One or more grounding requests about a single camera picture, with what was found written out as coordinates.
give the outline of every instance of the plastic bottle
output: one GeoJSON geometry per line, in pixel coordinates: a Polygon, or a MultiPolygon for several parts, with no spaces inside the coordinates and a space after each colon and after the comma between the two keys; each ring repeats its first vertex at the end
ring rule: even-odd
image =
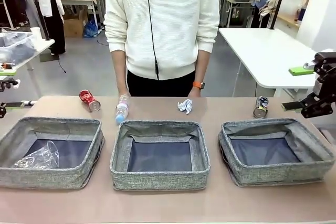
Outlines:
{"type": "Polygon", "coordinates": [[[127,94],[123,94],[119,97],[119,102],[116,108],[115,122],[117,124],[121,124],[127,118],[128,108],[129,108],[129,96],[127,94]]]}

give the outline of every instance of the cardboard box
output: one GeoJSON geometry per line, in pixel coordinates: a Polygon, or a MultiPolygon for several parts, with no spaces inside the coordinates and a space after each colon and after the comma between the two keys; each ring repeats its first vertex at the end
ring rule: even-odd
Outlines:
{"type": "Polygon", "coordinates": [[[67,38],[82,38],[88,22],[88,8],[79,11],[78,15],[64,15],[64,35],[67,38]]]}

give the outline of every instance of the crumpled paper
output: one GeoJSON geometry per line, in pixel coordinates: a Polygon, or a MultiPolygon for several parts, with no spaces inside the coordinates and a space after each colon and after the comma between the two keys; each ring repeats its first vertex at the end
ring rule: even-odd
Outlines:
{"type": "Polygon", "coordinates": [[[177,107],[181,112],[186,111],[187,115],[190,114],[192,109],[193,101],[190,99],[185,100],[184,102],[177,103],[177,107]]]}

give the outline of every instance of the black pants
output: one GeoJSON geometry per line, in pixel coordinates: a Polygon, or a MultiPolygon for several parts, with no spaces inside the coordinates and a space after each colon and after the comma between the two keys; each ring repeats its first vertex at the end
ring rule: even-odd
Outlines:
{"type": "MultiPolygon", "coordinates": [[[[261,21],[261,28],[267,28],[268,26],[268,22],[269,22],[269,17],[270,15],[267,14],[261,21]]],[[[260,15],[259,15],[259,9],[258,7],[255,7],[254,10],[254,16],[253,16],[253,20],[252,20],[252,24],[251,24],[251,28],[259,28],[260,25],[260,15]]]]}
{"type": "Polygon", "coordinates": [[[64,27],[61,15],[59,13],[55,0],[51,1],[52,17],[44,17],[49,37],[55,41],[50,47],[51,53],[61,55],[65,53],[64,27]]]}
{"type": "Polygon", "coordinates": [[[187,97],[193,88],[195,71],[177,78],[164,81],[147,79],[127,73],[127,84],[133,97],[187,97]]]}

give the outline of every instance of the red soda can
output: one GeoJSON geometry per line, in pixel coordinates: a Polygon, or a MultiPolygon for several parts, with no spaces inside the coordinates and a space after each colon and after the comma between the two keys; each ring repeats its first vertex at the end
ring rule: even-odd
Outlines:
{"type": "Polygon", "coordinates": [[[84,102],[87,106],[89,106],[89,109],[91,112],[97,112],[100,110],[100,102],[98,102],[91,92],[89,90],[82,90],[79,93],[79,98],[84,102]]]}

